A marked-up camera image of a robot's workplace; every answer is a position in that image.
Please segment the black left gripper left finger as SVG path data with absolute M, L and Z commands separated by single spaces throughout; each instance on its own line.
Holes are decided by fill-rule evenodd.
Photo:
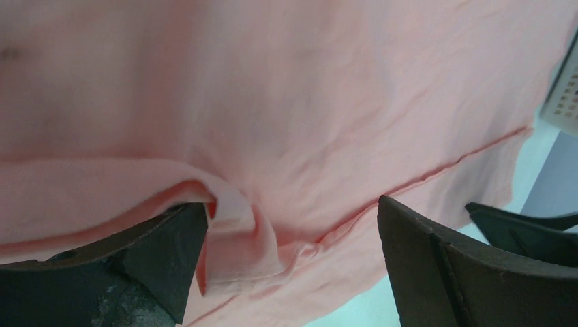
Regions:
M 207 232 L 185 203 L 48 260 L 1 266 L 2 326 L 176 326 Z

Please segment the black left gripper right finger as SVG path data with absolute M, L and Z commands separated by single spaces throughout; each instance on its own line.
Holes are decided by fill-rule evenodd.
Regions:
M 503 251 L 387 196 L 377 221 L 402 326 L 577 325 L 577 267 Z

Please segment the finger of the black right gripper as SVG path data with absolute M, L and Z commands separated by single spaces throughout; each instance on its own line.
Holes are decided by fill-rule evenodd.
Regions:
M 523 257 L 577 267 L 577 214 L 529 217 L 471 202 L 471 220 L 490 245 Z

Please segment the salmon pink t-shirt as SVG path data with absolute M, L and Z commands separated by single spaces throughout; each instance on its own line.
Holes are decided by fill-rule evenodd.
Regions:
M 201 202 L 186 326 L 298 326 L 386 273 L 377 201 L 507 204 L 576 1 L 2 1 L 1 261 Z

